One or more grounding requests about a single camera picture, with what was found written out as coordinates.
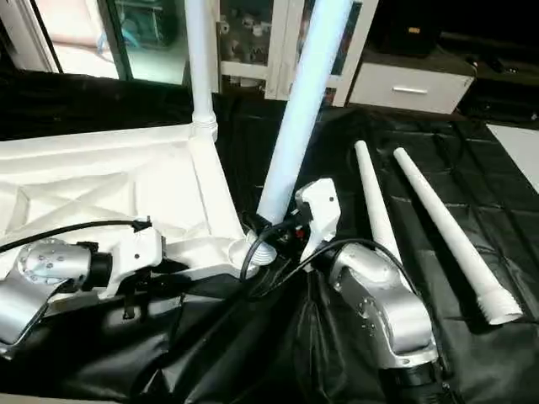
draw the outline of silver metal joint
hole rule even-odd
[[[403,285],[393,263],[351,243],[336,257],[329,282],[365,323],[381,369],[408,368],[438,358],[429,313]]]

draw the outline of drawer handle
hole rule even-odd
[[[397,93],[423,94],[423,95],[428,93],[427,90],[421,90],[419,88],[408,88],[408,87],[398,87],[398,86],[393,87],[393,91]]]

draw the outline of white cabinet door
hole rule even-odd
[[[288,0],[214,0],[222,93],[276,98]]]
[[[314,0],[290,0],[286,21],[286,37],[280,67],[278,99],[288,99],[302,52]],[[343,106],[350,91],[355,69],[371,27],[378,0],[355,0],[344,31],[332,74],[328,79],[326,102]]]

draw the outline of tapered white rod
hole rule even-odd
[[[488,323],[504,324],[521,317],[522,310],[513,295],[496,279],[408,153],[398,148],[393,155],[466,275]]]
[[[401,254],[398,251],[395,234],[387,215],[386,204],[382,197],[380,184],[376,179],[376,173],[372,166],[371,155],[364,141],[357,141],[354,145],[357,162],[360,166],[361,184],[363,185],[363,195],[367,205],[369,222],[371,223],[372,238],[379,242],[392,253],[401,263]],[[401,281],[410,290],[408,281],[401,274]]]
[[[353,0],[317,0],[257,213],[285,217]]]
[[[206,0],[185,0],[185,23],[191,87],[193,88],[193,125],[198,130],[217,136],[216,116],[211,102],[210,40],[208,21],[211,13]]]

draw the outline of threaded end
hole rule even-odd
[[[522,310],[513,295],[504,288],[492,290],[478,297],[481,312],[488,324],[497,326],[522,317]]]

